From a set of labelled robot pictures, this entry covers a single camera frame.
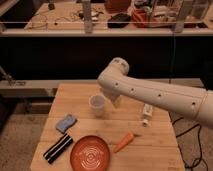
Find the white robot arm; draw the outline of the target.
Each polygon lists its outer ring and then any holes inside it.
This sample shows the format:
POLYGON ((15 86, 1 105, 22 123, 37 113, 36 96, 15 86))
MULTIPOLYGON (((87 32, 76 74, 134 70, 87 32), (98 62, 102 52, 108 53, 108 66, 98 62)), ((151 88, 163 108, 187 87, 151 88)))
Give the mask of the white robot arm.
POLYGON ((213 91, 131 78, 128 72, 127 61, 116 57, 98 76, 101 91, 111 102, 124 95, 213 129, 213 91))

